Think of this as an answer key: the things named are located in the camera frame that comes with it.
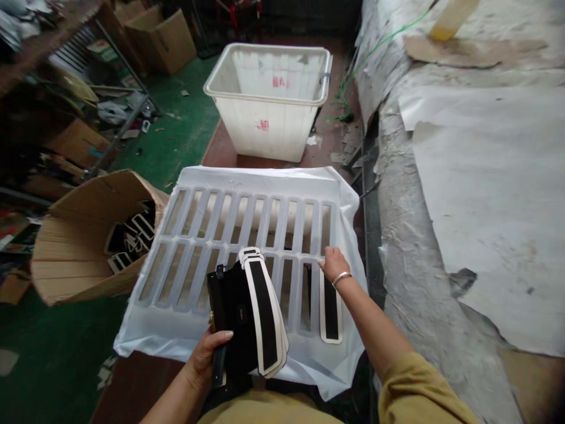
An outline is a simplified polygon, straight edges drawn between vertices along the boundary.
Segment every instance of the woman's right hand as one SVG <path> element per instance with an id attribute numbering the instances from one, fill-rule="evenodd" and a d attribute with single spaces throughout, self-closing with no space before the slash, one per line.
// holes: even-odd
<path id="1" fill-rule="evenodd" d="M 324 252 L 325 262 L 320 261 L 318 263 L 329 281 L 334 281 L 341 273 L 344 272 L 351 274 L 351 268 L 339 247 L 327 246 Z"/>

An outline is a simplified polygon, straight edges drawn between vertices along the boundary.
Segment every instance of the green wire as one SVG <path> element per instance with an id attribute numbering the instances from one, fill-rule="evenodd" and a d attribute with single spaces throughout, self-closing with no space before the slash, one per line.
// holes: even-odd
<path id="1" fill-rule="evenodd" d="M 347 118 L 347 116 L 349 115 L 349 113 L 353 112 L 353 108 L 349 105 L 349 103 L 347 102 L 347 100 L 345 99 L 345 96 L 343 96 L 343 92 L 345 91 L 345 89 L 347 88 L 347 86 L 349 85 L 349 83 L 351 82 L 351 80 L 355 77 L 355 75 L 357 74 L 357 72 L 359 71 L 359 69 L 365 64 L 365 62 L 367 61 L 367 59 L 369 59 L 369 56 L 372 55 L 373 53 L 375 53 L 375 50 L 377 50 L 379 47 L 381 47 L 384 43 L 386 43 L 388 40 L 394 38 L 397 34 L 405 31 L 406 29 L 409 29 L 411 26 L 417 24 L 418 22 L 420 22 L 422 19 L 424 19 L 426 17 L 426 15 L 430 12 L 431 8 L 429 8 L 428 10 L 426 10 L 426 12 L 419 17 L 418 19 L 416 19 L 414 22 L 411 22 L 407 25 L 404 25 L 402 28 L 400 28 L 398 31 L 393 32 L 391 35 L 389 35 L 388 37 L 385 37 L 380 43 L 378 43 L 375 47 L 373 47 L 373 49 L 368 53 L 368 55 L 362 60 L 362 62 L 359 64 L 359 66 L 357 68 L 355 68 L 355 70 L 353 71 L 353 73 L 351 74 L 351 76 L 349 77 L 349 79 L 347 80 L 347 82 L 345 83 L 345 85 L 342 85 L 341 87 L 341 91 L 339 93 L 339 95 L 337 96 L 336 100 L 334 100 L 332 102 L 332 104 L 343 104 L 345 105 L 345 107 L 347 107 L 348 109 L 348 113 L 346 115 L 342 115 L 340 117 L 337 118 L 329 118 L 329 121 L 338 121 L 338 120 L 342 120 L 344 118 Z"/>

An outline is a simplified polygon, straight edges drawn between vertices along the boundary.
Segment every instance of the silver bracelet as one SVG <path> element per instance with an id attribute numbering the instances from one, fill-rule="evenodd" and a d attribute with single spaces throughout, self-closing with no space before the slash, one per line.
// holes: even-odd
<path id="1" fill-rule="evenodd" d="M 346 271 L 346 272 L 342 272 L 342 273 L 339 274 L 336 278 L 334 278 L 334 280 L 331 282 L 331 285 L 334 286 L 334 288 L 335 288 L 335 285 L 337 284 L 337 282 L 338 282 L 339 280 L 341 280 L 342 278 L 345 278 L 345 277 L 353 277 L 353 276 L 351 275 L 351 273 L 349 273 L 349 272 L 347 272 L 347 271 Z"/>

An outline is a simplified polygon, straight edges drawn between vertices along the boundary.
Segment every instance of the shelf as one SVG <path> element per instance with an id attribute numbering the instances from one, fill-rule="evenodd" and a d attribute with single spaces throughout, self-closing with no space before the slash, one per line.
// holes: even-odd
<path id="1" fill-rule="evenodd" d="M 66 43 L 81 26 L 98 13 L 103 2 L 104 0 L 86 0 L 63 3 L 64 19 L 59 22 L 59 28 L 45 30 L 37 37 L 24 40 L 22 52 L 16 56 L 16 62 L 0 65 L 0 98 Z"/>

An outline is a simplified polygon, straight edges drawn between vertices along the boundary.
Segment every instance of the white paper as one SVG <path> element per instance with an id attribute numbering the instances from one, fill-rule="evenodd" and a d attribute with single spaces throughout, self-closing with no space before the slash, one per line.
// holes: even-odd
<path id="1" fill-rule="evenodd" d="M 420 122 L 413 148 L 446 271 L 478 274 L 460 301 L 519 349 L 565 356 L 565 120 L 547 118 L 506 132 Z"/>
<path id="2" fill-rule="evenodd" d="M 417 122 L 505 131 L 563 119 L 565 88 L 459 88 L 424 85 L 398 98 L 406 131 Z"/>

